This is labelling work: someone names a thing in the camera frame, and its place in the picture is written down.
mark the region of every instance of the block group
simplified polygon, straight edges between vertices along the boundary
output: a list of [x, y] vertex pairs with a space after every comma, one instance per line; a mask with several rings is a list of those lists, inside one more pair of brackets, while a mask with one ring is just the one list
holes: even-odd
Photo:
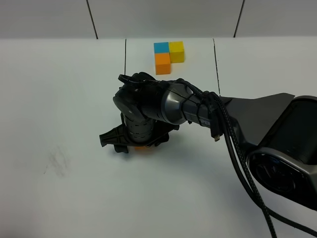
[[185, 50], [182, 41], [154, 43], [156, 74], [170, 74], [171, 63], [185, 61]]

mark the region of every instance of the white table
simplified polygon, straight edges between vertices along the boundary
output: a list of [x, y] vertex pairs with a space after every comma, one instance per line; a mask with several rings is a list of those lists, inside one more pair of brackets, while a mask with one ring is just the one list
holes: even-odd
[[118, 123], [124, 40], [2, 40], [0, 55], [1, 235], [119, 237], [123, 161], [99, 134]]
[[[295, 96], [317, 96], [316, 40], [303, 37], [215, 39], [221, 95], [258, 98], [286, 92]], [[258, 188], [268, 207], [317, 230], [316, 211], [276, 195], [261, 185]], [[265, 226], [263, 217], [250, 216], [248, 220], [250, 226]], [[273, 222], [278, 237], [311, 237], [275, 219]], [[267, 231], [263, 237], [269, 237]]]
[[[172, 40], [128, 39], [126, 74], [155, 76], [153, 42]], [[183, 77], [217, 92], [212, 39], [183, 41], [185, 63], [156, 78]], [[239, 85], [249, 82], [250, 69], [237, 77], [235, 64], [244, 62], [230, 63], [235, 47], [216, 39], [216, 48], [222, 95], [276, 93], [248, 94], [255, 86], [243, 92]], [[112, 97], [122, 85], [117, 77], [124, 72], [124, 40], [0, 41], [0, 54], [1, 232], [35, 238], [269, 237], [224, 140], [213, 142], [206, 128], [185, 123], [168, 143], [132, 148], [128, 155], [100, 146], [99, 134], [120, 124]], [[256, 46], [254, 55], [265, 59]], [[244, 61], [256, 69], [255, 59]], [[317, 229], [315, 212], [261, 192], [272, 209], [283, 202], [283, 215], [306, 216], [304, 225]], [[279, 237], [309, 237], [274, 223]]]

